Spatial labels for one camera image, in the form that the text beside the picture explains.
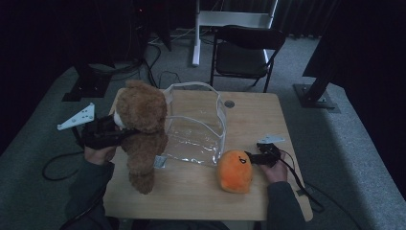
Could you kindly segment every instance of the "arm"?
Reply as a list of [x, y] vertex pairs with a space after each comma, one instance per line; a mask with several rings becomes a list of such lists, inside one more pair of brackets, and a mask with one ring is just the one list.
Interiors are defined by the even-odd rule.
[[115, 147], [100, 150], [85, 148], [76, 181], [69, 188], [70, 199], [65, 207], [65, 215], [72, 219], [93, 208], [63, 229], [111, 229], [104, 215], [102, 197], [114, 172], [114, 164], [109, 160], [113, 158], [115, 150]]
[[270, 185], [268, 192], [267, 226], [268, 230], [303, 230], [305, 218], [298, 200], [287, 183], [287, 167], [278, 161], [274, 167], [260, 165]]

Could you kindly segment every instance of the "person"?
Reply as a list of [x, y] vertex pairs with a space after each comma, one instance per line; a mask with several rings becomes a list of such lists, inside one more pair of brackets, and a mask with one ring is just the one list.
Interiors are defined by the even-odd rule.
[[[70, 199], [65, 206], [65, 215], [69, 220], [62, 225], [61, 229], [118, 229], [118, 223], [112, 224], [111, 218], [105, 216], [102, 205], [106, 185], [114, 172], [114, 164], [110, 161], [115, 152], [116, 147], [104, 149], [85, 147], [83, 161], [75, 182], [69, 188]], [[287, 182], [287, 167], [282, 161], [278, 161], [272, 168], [264, 165], [260, 168], [269, 181], [266, 228], [268, 230], [305, 229], [305, 218]], [[152, 220], [146, 229], [229, 230], [221, 221], [197, 220]]]

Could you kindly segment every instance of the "teddy bear ear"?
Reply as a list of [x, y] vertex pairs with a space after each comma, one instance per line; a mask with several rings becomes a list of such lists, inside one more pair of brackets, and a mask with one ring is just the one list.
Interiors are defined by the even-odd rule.
[[127, 80], [125, 86], [127, 88], [135, 88], [137, 85], [140, 85], [142, 82], [140, 80]]

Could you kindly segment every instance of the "black controller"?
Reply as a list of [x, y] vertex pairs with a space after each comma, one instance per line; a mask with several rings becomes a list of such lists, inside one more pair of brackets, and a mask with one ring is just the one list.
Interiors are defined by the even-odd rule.
[[137, 129], [118, 129], [113, 116], [109, 115], [86, 123], [81, 137], [76, 136], [80, 146], [85, 145], [94, 150], [100, 150], [110, 146], [119, 146], [123, 139], [139, 132]]
[[273, 167], [277, 163], [277, 161], [281, 159], [281, 152], [273, 143], [257, 143], [257, 148], [259, 149], [261, 154], [253, 154], [245, 151], [252, 164], [267, 165], [269, 167]]

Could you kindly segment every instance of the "white desk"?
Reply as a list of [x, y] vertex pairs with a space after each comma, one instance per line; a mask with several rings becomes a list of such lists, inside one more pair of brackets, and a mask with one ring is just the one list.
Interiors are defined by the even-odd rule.
[[196, 0], [196, 25], [193, 50], [193, 66], [200, 62], [200, 26], [239, 25], [254, 28], [271, 28], [278, 0], [274, 1], [269, 13], [201, 11], [200, 0]]

